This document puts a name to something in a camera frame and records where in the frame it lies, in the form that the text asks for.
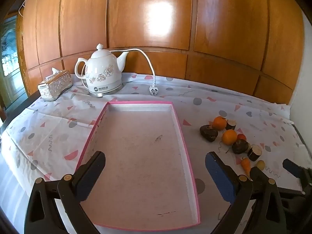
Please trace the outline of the small tan potato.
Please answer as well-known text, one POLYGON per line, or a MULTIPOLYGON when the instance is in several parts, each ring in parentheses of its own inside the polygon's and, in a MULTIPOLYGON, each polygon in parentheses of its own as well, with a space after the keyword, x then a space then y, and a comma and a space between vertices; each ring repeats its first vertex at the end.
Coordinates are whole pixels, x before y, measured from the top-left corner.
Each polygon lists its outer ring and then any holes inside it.
POLYGON ((259 160, 256 163, 256 167, 259 168, 261 171, 263 171, 265 169, 265 162, 263 160, 259 160))

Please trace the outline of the small orange carrot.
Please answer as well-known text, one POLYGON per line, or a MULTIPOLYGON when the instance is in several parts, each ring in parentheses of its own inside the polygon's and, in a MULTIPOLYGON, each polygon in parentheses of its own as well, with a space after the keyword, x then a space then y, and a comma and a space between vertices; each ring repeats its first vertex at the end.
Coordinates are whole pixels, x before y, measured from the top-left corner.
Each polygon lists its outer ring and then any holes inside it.
POLYGON ((250 178, 251 164, 249 158, 245 157, 241 160, 241 167, 248 178, 250 178))

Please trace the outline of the large purple cut yam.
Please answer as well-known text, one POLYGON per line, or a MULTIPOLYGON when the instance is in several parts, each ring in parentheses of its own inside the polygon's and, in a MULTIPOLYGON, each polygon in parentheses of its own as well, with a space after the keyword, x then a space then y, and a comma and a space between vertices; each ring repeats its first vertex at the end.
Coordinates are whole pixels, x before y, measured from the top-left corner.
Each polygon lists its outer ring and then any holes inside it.
POLYGON ((258 145, 252 145, 248 150, 247 157, 250 161, 255 162, 262 155, 262 148, 258 145))

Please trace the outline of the dark brown fruit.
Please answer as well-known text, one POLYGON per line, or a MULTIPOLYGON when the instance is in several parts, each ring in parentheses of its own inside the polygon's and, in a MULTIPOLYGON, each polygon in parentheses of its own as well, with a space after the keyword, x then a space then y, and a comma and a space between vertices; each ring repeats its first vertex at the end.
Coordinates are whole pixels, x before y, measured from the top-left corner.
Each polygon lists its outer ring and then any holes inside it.
POLYGON ((249 148, 250 148, 250 144, 243 139, 238 139, 232 145, 232 151, 234 154, 242 154, 242 153, 248 151, 249 148))
POLYGON ((203 125, 199 128, 199 131, 201 136, 209 142, 214 142, 218 137, 218 130, 216 130, 212 125, 203 125))

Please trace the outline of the small red tomato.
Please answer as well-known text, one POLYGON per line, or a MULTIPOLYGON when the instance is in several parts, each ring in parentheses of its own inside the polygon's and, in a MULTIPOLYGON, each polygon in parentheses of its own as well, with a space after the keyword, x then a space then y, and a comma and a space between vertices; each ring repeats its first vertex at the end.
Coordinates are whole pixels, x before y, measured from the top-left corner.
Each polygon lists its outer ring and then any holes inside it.
POLYGON ((237 140, 244 140, 247 141, 246 136, 244 134, 238 134, 237 140))

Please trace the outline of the orange tangerine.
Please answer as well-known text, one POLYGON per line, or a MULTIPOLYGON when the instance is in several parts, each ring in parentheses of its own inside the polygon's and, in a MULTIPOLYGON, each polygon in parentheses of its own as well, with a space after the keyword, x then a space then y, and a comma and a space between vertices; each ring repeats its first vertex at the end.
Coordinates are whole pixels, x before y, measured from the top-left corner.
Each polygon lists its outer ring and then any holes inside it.
POLYGON ((227 120, 222 116, 216 117, 212 123, 212 126, 216 130, 224 130, 226 128, 226 125, 227 125, 227 120))
POLYGON ((231 146, 234 142, 236 142, 237 137, 238 135, 236 131, 232 129, 226 130, 222 135, 222 143, 227 146, 231 146))

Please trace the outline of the small purple cut yam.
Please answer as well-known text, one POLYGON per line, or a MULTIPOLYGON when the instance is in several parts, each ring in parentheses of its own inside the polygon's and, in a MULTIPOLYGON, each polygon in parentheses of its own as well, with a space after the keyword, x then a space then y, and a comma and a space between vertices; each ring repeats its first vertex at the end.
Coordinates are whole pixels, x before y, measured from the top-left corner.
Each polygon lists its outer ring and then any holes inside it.
POLYGON ((226 129, 226 130, 235 130, 236 125, 237 125, 237 123, 236 123, 235 120, 228 119, 228 120, 226 121, 226 127, 225 127, 225 129, 226 129))

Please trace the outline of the pink shallow tray box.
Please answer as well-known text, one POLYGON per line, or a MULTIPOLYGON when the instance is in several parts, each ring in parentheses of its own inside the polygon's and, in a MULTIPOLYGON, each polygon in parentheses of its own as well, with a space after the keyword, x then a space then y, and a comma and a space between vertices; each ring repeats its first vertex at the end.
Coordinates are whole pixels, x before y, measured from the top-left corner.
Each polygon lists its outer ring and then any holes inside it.
POLYGON ((200 223, 186 143, 171 102, 109 102, 79 158, 106 164, 82 202, 91 222, 127 231, 168 231, 200 223))

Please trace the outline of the glass door at left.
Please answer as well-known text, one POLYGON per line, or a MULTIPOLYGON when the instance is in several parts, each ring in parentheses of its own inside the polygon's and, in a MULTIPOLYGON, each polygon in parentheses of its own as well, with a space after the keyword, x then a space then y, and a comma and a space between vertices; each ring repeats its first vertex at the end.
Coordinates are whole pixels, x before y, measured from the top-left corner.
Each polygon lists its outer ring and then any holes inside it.
POLYGON ((14 15, 1 23, 1 97, 5 109, 25 93, 17 52, 16 19, 14 15))

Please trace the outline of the silver tissue box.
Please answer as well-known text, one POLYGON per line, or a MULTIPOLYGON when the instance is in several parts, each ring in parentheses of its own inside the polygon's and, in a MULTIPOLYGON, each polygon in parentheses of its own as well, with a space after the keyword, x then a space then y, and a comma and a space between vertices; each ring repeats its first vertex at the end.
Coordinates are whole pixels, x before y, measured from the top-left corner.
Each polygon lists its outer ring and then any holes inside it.
POLYGON ((67 89, 73 86, 68 70, 51 68, 52 74, 38 84, 38 90, 44 101, 55 101, 67 89))

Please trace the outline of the white ceramic electric kettle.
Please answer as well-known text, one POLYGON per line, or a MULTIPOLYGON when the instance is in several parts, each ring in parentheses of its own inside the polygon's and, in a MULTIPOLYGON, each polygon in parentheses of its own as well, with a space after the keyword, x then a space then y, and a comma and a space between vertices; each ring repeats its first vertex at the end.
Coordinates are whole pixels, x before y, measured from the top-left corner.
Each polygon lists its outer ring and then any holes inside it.
POLYGON ((122 72, 127 55, 126 51, 116 57, 99 43, 88 60, 78 58, 74 73, 77 78, 86 81, 86 88, 91 95, 101 97, 122 85, 122 72))

